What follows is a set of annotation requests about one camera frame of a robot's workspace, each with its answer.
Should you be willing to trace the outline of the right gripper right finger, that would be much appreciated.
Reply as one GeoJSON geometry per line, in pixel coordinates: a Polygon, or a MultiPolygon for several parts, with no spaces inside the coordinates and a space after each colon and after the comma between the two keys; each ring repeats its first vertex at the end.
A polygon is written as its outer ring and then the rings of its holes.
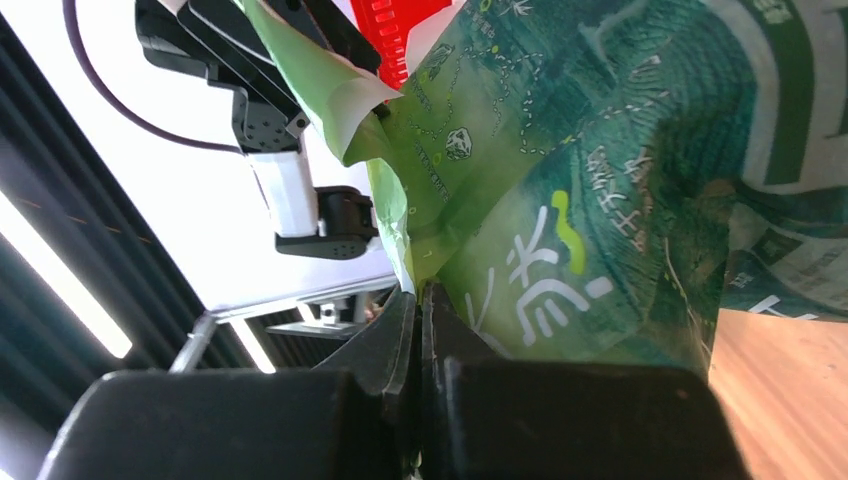
{"type": "Polygon", "coordinates": [[[717,398],[677,368],[517,361],[422,296],[425,479],[746,479],[717,398]]]}

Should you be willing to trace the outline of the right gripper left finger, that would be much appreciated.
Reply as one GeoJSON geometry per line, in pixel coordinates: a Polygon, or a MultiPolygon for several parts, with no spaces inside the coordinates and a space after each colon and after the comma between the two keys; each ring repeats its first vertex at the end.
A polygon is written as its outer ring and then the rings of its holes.
{"type": "Polygon", "coordinates": [[[114,372],[59,430],[43,479],[402,479],[416,301],[313,368],[114,372]]]}

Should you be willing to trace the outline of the green cat litter bag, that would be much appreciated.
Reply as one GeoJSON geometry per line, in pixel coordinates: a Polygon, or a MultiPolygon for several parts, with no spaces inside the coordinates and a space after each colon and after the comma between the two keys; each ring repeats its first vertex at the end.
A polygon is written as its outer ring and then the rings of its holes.
{"type": "Polygon", "coordinates": [[[242,9],[500,354],[705,373],[721,309],[846,319],[845,2],[467,1],[400,92],[242,9]]]}

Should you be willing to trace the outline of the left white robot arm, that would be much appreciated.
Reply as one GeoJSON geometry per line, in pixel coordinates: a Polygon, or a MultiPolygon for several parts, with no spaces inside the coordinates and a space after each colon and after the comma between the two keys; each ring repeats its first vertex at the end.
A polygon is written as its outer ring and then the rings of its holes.
{"type": "Polygon", "coordinates": [[[314,185],[303,108],[234,1],[138,1],[147,61],[233,93],[231,126],[268,210],[278,253],[350,260],[377,237],[371,199],[352,186],[314,185]]]}

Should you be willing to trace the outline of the red plastic shopping basket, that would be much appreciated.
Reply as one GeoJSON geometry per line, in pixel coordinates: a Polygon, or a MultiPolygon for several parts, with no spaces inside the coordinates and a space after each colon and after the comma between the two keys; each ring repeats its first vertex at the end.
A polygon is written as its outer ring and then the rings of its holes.
{"type": "Polygon", "coordinates": [[[399,89],[409,75],[405,60],[410,30],[443,8],[448,0],[351,0],[358,28],[381,57],[378,77],[399,89]]]}

